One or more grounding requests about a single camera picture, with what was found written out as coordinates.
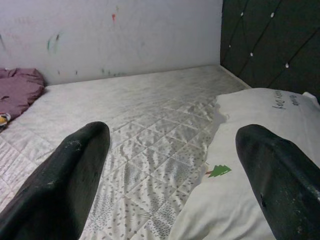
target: mattress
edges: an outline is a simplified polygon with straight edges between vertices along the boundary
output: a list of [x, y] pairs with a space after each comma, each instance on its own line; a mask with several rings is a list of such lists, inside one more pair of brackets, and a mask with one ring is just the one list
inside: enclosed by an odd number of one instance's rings
[[48, 86], [0, 133], [0, 211], [69, 134], [105, 122], [111, 146], [82, 240], [164, 240], [206, 171], [219, 66]]

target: white pillow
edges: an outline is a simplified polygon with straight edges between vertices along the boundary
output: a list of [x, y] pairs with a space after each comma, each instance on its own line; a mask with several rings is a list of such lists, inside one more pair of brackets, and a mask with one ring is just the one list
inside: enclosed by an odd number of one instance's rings
[[253, 88], [220, 95], [216, 106], [227, 120], [208, 148], [206, 162], [210, 171], [216, 168], [214, 176], [205, 175], [192, 191], [169, 240], [275, 239], [238, 158], [236, 133], [249, 124], [262, 125], [295, 143], [319, 167], [317, 99], [309, 93]]

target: black headboard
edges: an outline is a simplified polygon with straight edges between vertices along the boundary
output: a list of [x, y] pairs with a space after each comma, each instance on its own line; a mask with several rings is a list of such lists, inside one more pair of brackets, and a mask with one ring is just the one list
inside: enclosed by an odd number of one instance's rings
[[320, 96], [320, 0], [223, 0], [220, 63], [251, 87]]

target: dark padded headboard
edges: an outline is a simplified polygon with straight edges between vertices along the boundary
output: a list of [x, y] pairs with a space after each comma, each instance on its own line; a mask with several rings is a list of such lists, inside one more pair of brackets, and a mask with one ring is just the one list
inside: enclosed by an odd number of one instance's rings
[[220, 63], [251, 87], [320, 96], [320, 0], [223, 0]]

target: white wall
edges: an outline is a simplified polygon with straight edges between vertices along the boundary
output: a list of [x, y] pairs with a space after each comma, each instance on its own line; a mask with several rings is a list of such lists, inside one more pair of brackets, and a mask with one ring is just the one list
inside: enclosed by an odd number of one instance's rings
[[219, 64], [221, 11], [222, 0], [1, 0], [0, 67], [59, 84]]

